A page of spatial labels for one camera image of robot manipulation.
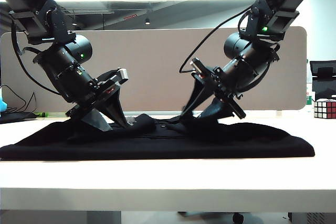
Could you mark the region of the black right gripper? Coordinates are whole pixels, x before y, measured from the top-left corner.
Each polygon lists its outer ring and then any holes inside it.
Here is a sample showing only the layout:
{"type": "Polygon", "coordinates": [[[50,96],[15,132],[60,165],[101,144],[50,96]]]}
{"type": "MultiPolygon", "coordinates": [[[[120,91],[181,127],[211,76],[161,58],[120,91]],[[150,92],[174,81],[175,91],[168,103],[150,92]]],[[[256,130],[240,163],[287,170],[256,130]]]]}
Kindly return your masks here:
{"type": "Polygon", "coordinates": [[[193,110],[214,95],[211,104],[199,115],[203,121],[213,121],[237,115],[245,118],[246,113],[235,102],[233,93],[220,81],[219,76],[206,67],[194,67],[195,83],[189,101],[184,106],[181,119],[193,116],[193,110]]]}

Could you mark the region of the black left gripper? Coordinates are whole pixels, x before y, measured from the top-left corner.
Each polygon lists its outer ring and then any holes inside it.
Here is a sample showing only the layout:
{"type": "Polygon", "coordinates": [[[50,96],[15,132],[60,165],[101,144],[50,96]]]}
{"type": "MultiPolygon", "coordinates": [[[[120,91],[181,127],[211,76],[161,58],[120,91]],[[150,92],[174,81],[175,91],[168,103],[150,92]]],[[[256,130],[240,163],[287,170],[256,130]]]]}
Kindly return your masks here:
{"type": "Polygon", "coordinates": [[[127,128],[129,124],[120,103],[121,71],[110,70],[92,78],[84,70],[65,71],[65,100],[75,106],[66,112],[103,132],[111,131],[105,116],[127,128]]]}

